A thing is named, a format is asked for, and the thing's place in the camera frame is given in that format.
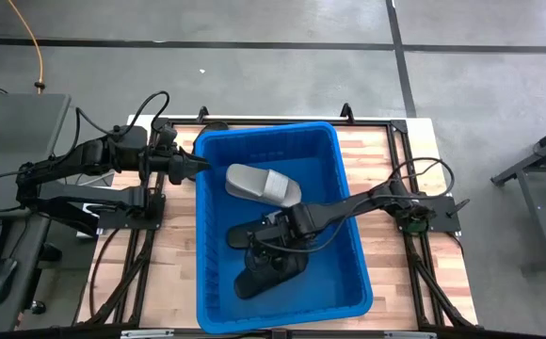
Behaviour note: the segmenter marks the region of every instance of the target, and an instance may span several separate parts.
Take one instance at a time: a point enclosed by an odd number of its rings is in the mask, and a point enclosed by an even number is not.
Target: wooden tabletop
[[[149,131],[149,117],[137,124]],[[430,119],[408,119],[409,138],[414,157],[438,157],[434,130]],[[177,142],[186,151],[202,126],[176,126]],[[352,194],[362,192],[387,179],[391,172],[388,140],[382,127],[337,127],[348,186]],[[403,150],[399,147],[399,157]],[[416,171],[424,170],[426,162],[416,162]],[[199,328],[196,319],[196,237],[194,183],[185,180],[180,186],[166,181],[167,207],[163,227],[156,232],[150,273],[145,291],[142,328]],[[114,177],[113,187],[122,189],[138,185],[136,172]],[[428,195],[445,189],[442,169],[436,166],[418,177],[420,190]],[[405,246],[393,220],[381,211],[357,217],[359,233],[369,279],[374,291],[374,305],[362,316],[287,326],[303,330],[414,330],[417,329],[411,297]],[[120,280],[130,232],[120,230],[106,249],[95,281],[96,309],[109,297]],[[99,253],[106,235],[100,236],[93,258]],[[446,234],[430,234],[430,248],[436,276],[444,293],[459,311],[476,323],[474,305],[461,252],[454,239]],[[139,238],[140,249],[143,237]],[[430,296],[423,281],[426,315],[433,321]],[[127,315],[132,309],[136,285],[130,288]],[[89,317],[88,284],[79,310],[78,321]]]

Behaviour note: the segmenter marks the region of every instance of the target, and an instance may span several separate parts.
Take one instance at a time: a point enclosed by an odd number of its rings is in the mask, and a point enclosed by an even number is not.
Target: concrete floor
[[[546,0],[394,0],[410,44],[546,45]],[[134,40],[392,43],[385,1],[25,0],[40,37]],[[0,0],[0,37],[25,37]],[[49,92],[103,126],[122,123],[150,93],[171,94],[167,114],[405,117],[394,52],[43,48]],[[486,328],[546,334],[546,273],[524,278],[519,265],[545,253],[515,183],[491,175],[531,153],[546,134],[546,54],[406,53],[418,117],[434,122],[442,157],[455,169],[474,305]],[[33,92],[31,47],[0,46],[0,86]],[[97,137],[84,124],[82,139]],[[72,141],[72,115],[58,142]],[[72,234],[50,234],[76,248]],[[87,256],[68,260],[41,282],[46,315],[25,328],[67,325],[87,278]]]

